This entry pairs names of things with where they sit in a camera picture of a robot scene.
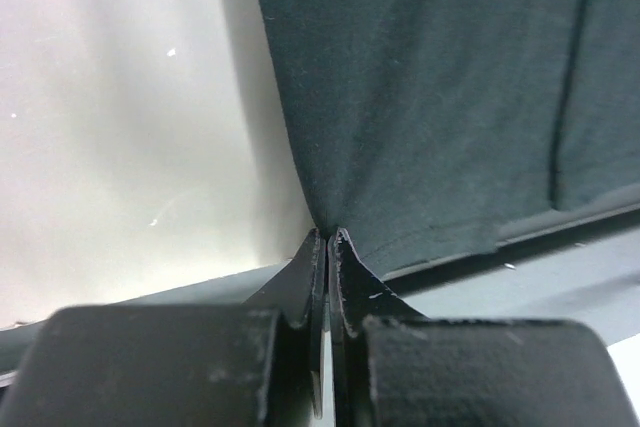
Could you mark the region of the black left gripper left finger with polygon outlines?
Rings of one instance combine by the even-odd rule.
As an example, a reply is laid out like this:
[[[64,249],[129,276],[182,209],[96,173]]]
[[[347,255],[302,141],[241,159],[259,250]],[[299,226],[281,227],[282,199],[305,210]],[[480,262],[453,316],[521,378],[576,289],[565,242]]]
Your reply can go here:
[[[293,258],[245,301],[282,315],[273,385],[294,420],[323,417],[325,294],[326,242],[312,229]]]

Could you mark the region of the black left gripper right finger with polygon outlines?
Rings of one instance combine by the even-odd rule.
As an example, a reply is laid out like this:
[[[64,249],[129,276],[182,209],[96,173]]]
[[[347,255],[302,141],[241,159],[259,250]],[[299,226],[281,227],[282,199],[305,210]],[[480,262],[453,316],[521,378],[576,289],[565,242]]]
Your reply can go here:
[[[335,424],[374,426],[376,402],[370,391],[365,321],[424,320],[426,316],[410,307],[364,265],[346,229],[337,229],[327,248]]]

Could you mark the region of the black t-shirt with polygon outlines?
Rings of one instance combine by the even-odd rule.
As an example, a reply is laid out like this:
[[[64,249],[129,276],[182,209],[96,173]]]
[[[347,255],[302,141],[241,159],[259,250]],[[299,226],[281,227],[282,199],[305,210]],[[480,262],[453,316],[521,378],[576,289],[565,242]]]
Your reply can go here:
[[[639,0],[259,0],[302,189],[384,274],[639,181]]]

